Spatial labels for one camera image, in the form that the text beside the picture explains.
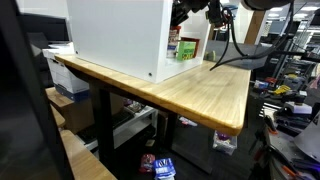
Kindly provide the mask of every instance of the workbench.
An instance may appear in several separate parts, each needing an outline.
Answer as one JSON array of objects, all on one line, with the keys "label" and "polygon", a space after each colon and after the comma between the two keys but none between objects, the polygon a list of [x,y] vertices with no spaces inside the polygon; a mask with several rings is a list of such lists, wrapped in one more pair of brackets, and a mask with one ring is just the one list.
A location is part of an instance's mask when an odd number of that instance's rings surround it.
[{"label": "workbench", "polygon": [[60,132],[74,179],[116,180],[113,174],[69,130]]},{"label": "workbench", "polygon": [[[111,172],[116,161],[110,121],[110,92],[169,112],[165,146],[173,151],[177,150],[172,142],[178,114],[228,135],[237,136],[242,130],[249,70],[221,66],[209,71],[214,63],[204,61],[202,65],[153,84],[74,55],[57,55],[55,59],[90,85],[94,119],[98,127],[99,157]],[[179,149],[180,155],[187,156],[188,153],[181,151],[185,150]]]},{"label": "workbench", "polygon": [[66,124],[64,117],[51,104],[50,107],[58,128],[63,128],[63,126]]}]

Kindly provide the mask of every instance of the white box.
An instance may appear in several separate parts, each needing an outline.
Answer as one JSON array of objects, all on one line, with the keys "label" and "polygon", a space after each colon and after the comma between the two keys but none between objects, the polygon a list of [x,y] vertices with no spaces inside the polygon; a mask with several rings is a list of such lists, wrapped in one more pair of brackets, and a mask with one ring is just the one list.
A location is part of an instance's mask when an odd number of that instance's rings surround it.
[{"label": "white box", "polygon": [[210,24],[206,9],[182,23],[180,37],[200,39],[197,57],[167,58],[172,0],[68,0],[78,58],[159,83],[202,63]]},{"label": "white box", "polygon": [[232,155],[233,151],[237,149],[237,136],[231,136],[229,140],[222,141],[218,138],[218,132],[214,132],[213,136],[213,149],[224,152],[225,154]]},{"label": "white box", "polygon": [[89,84],[77,78],[65,65],[54,58],[55,54],[74,54],[73,46],[60,49],[43,49],[56,90],[73,101],[81,101],[89,96]]}]

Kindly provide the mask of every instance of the floor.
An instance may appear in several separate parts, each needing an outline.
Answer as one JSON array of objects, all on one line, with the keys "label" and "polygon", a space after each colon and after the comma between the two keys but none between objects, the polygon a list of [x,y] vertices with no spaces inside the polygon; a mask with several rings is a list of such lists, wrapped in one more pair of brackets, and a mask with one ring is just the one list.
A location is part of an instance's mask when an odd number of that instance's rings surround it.
[{"label": "floor", "polygon": [[157,141],[153,148],[145,148],[145,139],[139,138],[138,135],[129,143],[117,149],[117,156],[121,157],[118,161],[121,169],[117,172],[117,177],[124,180],[154,179],[154,174],[140,173],[138,171],[142,154],[153,153],[157,159],[170,157],[173,160],[177,172],[175,176],[176,180],[248,179],[251,172],[250,168],[253,166],[253,155],[249,155],[248,151],[255,139],[255,131],[262,125],[262,121],[256,119],[256,108],[257,101],[249,97],[249,118],[237,138],[238,148],[233,152],[232,156],[212,149],[213,130],[209,130],[201,125],[194,128],[177,124],[174,143],[182,148],[188,149],[194,156],[199,157],[203,162],[210,165],[213,168],[211,174],[203,172],[175,153],[161,148],[162,146],[160,146]]}]

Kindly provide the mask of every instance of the white shelf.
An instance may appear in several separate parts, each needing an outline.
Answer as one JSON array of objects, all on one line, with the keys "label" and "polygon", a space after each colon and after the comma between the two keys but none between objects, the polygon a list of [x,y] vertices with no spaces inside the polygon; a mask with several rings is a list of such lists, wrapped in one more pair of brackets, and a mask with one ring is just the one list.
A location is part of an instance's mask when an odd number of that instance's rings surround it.
[{"label": "white shelf", "polygon": [[[113,131],[114,136],[114,148],[119,147],[121,144],[132,138],[134,135],[139,133],[141,130],[146,128],[148,125],[152,123],[152,120],[147,118],[150,114],[156,113],[157,110],[146,106],[140,113],[136,113],[134,118],[130,121],[122,124],[118,128]],[[85,142],[78,136],[75,135],[81,143],[89,150],[96,148],[98,146],[97,140],[92,141],[89,144],[85,144]]]},{"label": "white shelf", "polygon": [[114,148],[118,148],[121,144],[125,143],[129,139],[131,139],[134,135],[138,134],[144,128],[151,124],[151,120],[149,118],[142,119],[137,121],[135,124],[125,129],[121,133],[114,136]]},{"label": "white shelf", "polygon": [[[121,144],[125,143],[129,139],[131,139],[134,135],[138,134],[141,130],[146,128],[152,123],[152,121],[149,118],[140,119],[138,121],[135,121],[131,126],[127,127],[123,131],[117,133],[117,135],[114,135],[114,148],[118,148]],[[75,135],[81,143],[89,150],[98,147],[98,141],[94,140],[89,144],[85,144],[84,141],[78,136]]]},{"label": "white shelf", "polygon": [[166,58],[166,66],[177,65],[182,63],[197,63],[195,60],[201,59],[200,57],[195,57],[188,60],[177,60],[177,58]]},{"label": "white shelf", "polygon": [[156,110],[154,108],[151,108],[149,106],[146,106],[140,113],[136,113],[134,115],[134,118],[132,118],[130,121],[122,124],[115,130],[113,130],[113,135],[116,136],[117,134],[121,133],[122,131],[126,130],[128,127],[132,126],[137,121],[146,118],[150,114],[154,113]]}]

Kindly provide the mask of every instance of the ceiling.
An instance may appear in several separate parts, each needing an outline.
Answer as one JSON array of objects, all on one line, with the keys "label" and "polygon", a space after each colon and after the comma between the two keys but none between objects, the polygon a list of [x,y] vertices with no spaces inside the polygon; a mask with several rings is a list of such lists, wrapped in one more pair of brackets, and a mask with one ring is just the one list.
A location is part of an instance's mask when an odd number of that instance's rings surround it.
[{"label": "ceiling", "polygon": [[[238,6],[240,0],[220,0],[223,5],[235,5]],[[304,20],[310,18],[314,11],[305,11],[301,10],[305,7],[318,7],[320,8],[320,2],[319,0],[295,0],[294,3],[294,14],[296,16],[294,17],[295,20]],[[289,11],[289,5],[283,6],[283,9],[281,11],[270,11],[267,12],[269,14],[277,15],[276,17],[268,17],[269,20],[280,20],[286,18],[288,11]]]},{"label": "ceiling", "polygon": [[[310,17],[312,17],[314,10],[305,10],[305,8],[310,8],[310,7],[316,7],[316,8],[320,8],[320,2],[296,2],[294,3],[294,19],[295,20],[304,20],[304,19],[309,19]],[[289,11],[289,5],[283,6],[281,11],[270,11],[269,12],[269,17],[268,19],[282,19],[282,18],[286,18],[287,14]]]}]

